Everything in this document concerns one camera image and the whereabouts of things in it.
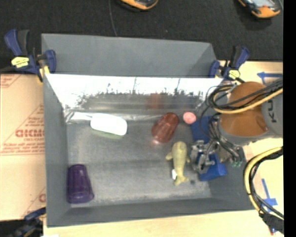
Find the wire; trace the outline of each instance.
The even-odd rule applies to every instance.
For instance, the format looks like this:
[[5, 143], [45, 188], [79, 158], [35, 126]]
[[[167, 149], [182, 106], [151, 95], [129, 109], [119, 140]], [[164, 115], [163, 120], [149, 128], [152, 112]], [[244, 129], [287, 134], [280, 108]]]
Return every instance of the wire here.
[[111, 7], [111, 0], [109, 0], [109, 11], [110, 11], [110, 18], [111, 18], [112, 28], [113, 28], [115, 36], [117, 37], [118, 34], [117, 34], [117, 31], [116, 31], [116, 28], [115, 28], [115, 25], [114, 25], [114, 20], [113, 20], [113, 15], [112, 15], [112, 7]]
[[0, 69], [0, 74], [5, 73], [5, 72], [11, 72], [14, 71], [13, 67], [4, 67], [2, 69]]
[[279, 90], [275, 91], [274, 93], [270, 94], [269, 96], [264, 97], [263, 99], [255, 102], [255, 103], [253, 103], [253, 104], [251, 104], [249, 106], [240, 108], [238, 110], [225, 111], [225, 110], [221, 110], [221, 109], [218, 109], [218, 108], [214, 108], [214, 110], [217, 111], [217, 112], [219, 112], [219, 113], [224, 113], [224, 114], [235, 114], [235, 113], [245, 112], [245, 111], [247, 111], [247, 110], [249, 110], [249, 109], [251, 109], [253, 107], [256, 107], [256, 106], [258, 106], [258, 105], [260, 105], [260, 104], [262, 104], [262, 103], [270, 100], [271, 98], [273, 98], [273, 97], [275, 97], [275, 96], [277, 96], [277, 95], [279, 95], [281, 93], [283, 93], [283, 88], [280, 88]]
[[[261, 201], [263, 201], [255, 192], [254, 185], [253, 185], [253, 177], [257, 172], [258, 166], [264, 160], [268, 159], [271, 155], [276, 155], [277, 157], [281, 156], [283, 153], [283, 147], [274, 148], [268, 151], [265, 151], [255, 157], [253, 157], [250, 161], [247, 162], [245, 169], [244, 169], [244, 185], [246, 188], [246, 192], [249, 196], [249, 199], [254, 206], [254, 208], [260, 213], [267, 213], [267, 211], [261, 208]], [[284, 215], [277, 212], [272, 206], [268, 206], [273, 212], [278, 214], [281, 218], [284, 218]]]

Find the blue clamp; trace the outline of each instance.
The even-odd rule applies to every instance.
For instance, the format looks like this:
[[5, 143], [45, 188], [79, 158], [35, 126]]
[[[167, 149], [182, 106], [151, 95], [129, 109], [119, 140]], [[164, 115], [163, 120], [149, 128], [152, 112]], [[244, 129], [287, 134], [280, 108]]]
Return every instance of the blue clamp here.
[[[204, 116], [203, 118], [197, 119], [191, 124], [193, 141], [203, 140], [204, 144], [210, 142], [208, 127], [210, 119], [211, 116]], [[199, 173], [200, 181], [209, 181], [221, 176], [225, 176], [227, 174], [226, 166], [219, 161], [218, 155], [215, 153], [208, 155], [208, 157], [209, 161], [212, 161], [214, 164], [208, 168], [206, 173]]]
[[43, 55], [37, 58], [28, 55], [26, 49], [28, 32], [28, 30], [17, 31], [16, 29], [12, 29], [4, 35], [4, 41], [7, 47], [16, 56], [11, 61], [15, 70], [22, 74], [36, 74], [42, 81], [39, 62], [43, 61], [43, 63], [48, 66], [49, 72], [54, 73], [56, 71], [56, 54], [54, 50], [47, 50]]
[[199, 174], [199, 179], [201, 181], [209, 181], [217, 177], [225, 176], [227, 174], [227, 170], [225, 165], [219, 161], [218, 155], [210, 154], [208, 157], [209, 160], [214, 162], [214, 164], [208, 168], [206, 173]]
[[232, 74], [234, 74], [234, 71], [239, 71], [241, 65], [249, 58], [249, 55], [249, 50], [246, 47], [234, 46], [229, 64], [226, 63], [225, 66], [222, 67], [220, 66], [220, 62], [218, 60], [212, 62], [209, 69], [209, 78], [214, 78], [220, 70], [220, 75], [224, 78], [224, 80], [235, 80], [238, 77], [233, 76]]

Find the yellow toy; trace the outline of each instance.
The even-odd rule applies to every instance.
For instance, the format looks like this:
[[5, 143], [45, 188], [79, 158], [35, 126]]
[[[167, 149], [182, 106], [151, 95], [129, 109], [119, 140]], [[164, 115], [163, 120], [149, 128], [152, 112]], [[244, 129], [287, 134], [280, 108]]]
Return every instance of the yellow toy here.
[[187, 156], [186, 144], [182, 141], [176, 142], [172, 147], [172, 151], [167, 154], [166, 159], [173, 159], [174, 170], [177, 174], [174, 185], [187, 182], [188, 178], [183, 175], [185, 162], [190, 162]]

